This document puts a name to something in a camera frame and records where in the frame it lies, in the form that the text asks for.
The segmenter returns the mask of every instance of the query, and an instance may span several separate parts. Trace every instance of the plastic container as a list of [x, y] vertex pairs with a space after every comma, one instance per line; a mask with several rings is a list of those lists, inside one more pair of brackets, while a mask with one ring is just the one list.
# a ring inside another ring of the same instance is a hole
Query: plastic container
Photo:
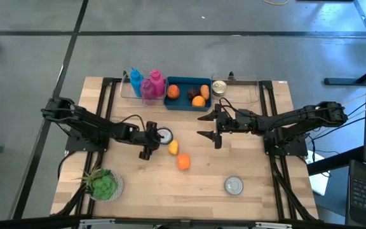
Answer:
[[187, 92], [191, 87], [200, 87], [202, 85], [208, 85], [210, 95], [211, 93], [211, 83], [210, 78], [192, 78], [192, 77], [176, 77], [169, 76], [166, 79], [166, 89], [169, 85], [177, 85], [180, 90], [180, 95], [177, 99], [170, 99], [165, 96], [163, 103], [165, 107], [169, 110], [180, 110], [180, 111], [208, 111], [212, 105], [212, 96], [206, 101], [205, 107], [193, 107], [191, 105], [191, 100], [187, 98]]
[[144, 99], [144, 104], [154, 104], [153, 99], [156, 99], [156, 89], [150, 80], [144, 79], [140, 82], [140, 93]]
[[157, 97], [163, 97], [165, 94], [165, 78], [159, 70], [153, 69], [149, 75], [149, 80], [153, 84]]
[[142, 97], [142, 94], [140, 92], [140, 82], [143, 79], [144, 79], [144, 76], [139, 73], [138, 69], [132, 68], [131, 85], [132, 85], [133, 91], [135, 92], [137, 97]]

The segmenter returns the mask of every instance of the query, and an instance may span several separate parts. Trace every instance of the succulent plant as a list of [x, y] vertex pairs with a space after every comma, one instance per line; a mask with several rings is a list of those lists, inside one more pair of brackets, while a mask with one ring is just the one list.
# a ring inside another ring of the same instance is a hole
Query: succulent plant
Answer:
[[86, 184], [86, 192], [97, 200], [109, 200], [118, 188], [109, 169], [95, 169], [85, 174], [81, 180]]

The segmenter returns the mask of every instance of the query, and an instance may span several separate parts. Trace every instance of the gray floor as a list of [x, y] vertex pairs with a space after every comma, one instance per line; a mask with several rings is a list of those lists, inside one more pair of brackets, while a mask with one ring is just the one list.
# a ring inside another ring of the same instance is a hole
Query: gray floor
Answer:
[[[0, 30], [72, 31], [81, 4], [0, 0]], [[365, 27], [353, 3], [95, 0], [88, 3], [81, 30], [361, 32]], [[10, 216], [41, 125], [40, 109], [55, 86], [69, 40], [0, 36], [0, 144], [5, 146], [0, 153], [0, 219]], [[287, 80], [295, 108], [335, 98], [343, 103], [365, 88], [326, 87], [322, 79], [366, 73], [366, 38], [79, 36], [61, 96], [77, 101], [85, 76], [121, 76], [132, 66], [144, 72], [157, 67], [165, 76], [226, 76], [234, 71], [248, 79]], [[361, 103], [355, 101], [346, 110]], [[362, 142], [363, 123], [357, 123], [320, 139], [316, 147], [343, 152]], [[49, 214], [64, 144], [65, 134], [52, 126], [24, 217]], [[324, 208], [319, 215], [333, 223], [344, 221]]]

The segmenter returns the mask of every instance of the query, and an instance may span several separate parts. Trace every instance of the wooden table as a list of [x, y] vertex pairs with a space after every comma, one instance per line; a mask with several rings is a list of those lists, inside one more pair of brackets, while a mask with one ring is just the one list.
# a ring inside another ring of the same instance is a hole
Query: wooden table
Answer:
[[[95, 113], [103, 78], [87, 77], [79, 105]], [[229, 86], [233, 100], [252, 98], [249, 103], [234, 103], [236, 108], [245, 108], [261, 114], [258, 87]], [[273, 82], [278, 113], [293, 110], [290, 92], [285, 81]], [[109, 90], [105, 95], [107, 104]], [[189, 153], [191, 167], [181, 171], [176, 166], [177, 157], [160, 146], [149, 161], [138, 158], [141, 146], [130, 146], [110, 140], [102, 167], [119, 173], [125, 183], [123, 194], [113, 202], [95, 202], [93, 216], [119, 218], [190, 218], [230, 220], [277, 220], [277, 210], [269, 158], [264, 153], [262, 137], [252, 134], [223, 134], [222, 148], [214, 149], [206, 137], [197, 130], [214, 130], [215, 123], [198, 121], [204, 112], [168, 111], [161, 103], [143, 106], [142, 101], [116, 95], [111, 121], [138, 114], [146, 121], [155, 121], [159, 127], [168, 127], [178, 140], [180, 153]], [[138, 119], [130, 123], [141, 126]], [[62, 166], [51, 213], [61, 210], [79, 188], [79, 180], [85, 164], [86, 152], [70, 156]], [[317, 218], [316, 205], [311, 190], [305, 163], [296, 156], [287, 157], [292, 189], [301, 203]], [[243, 180], [241, 195], [232, 196], [224, 190], [224, 181], [229, 176]], [[282, 190], [285, 216], [289, 218], [287, 200]], [[88, 197], [83, 211], [86, 212]]]

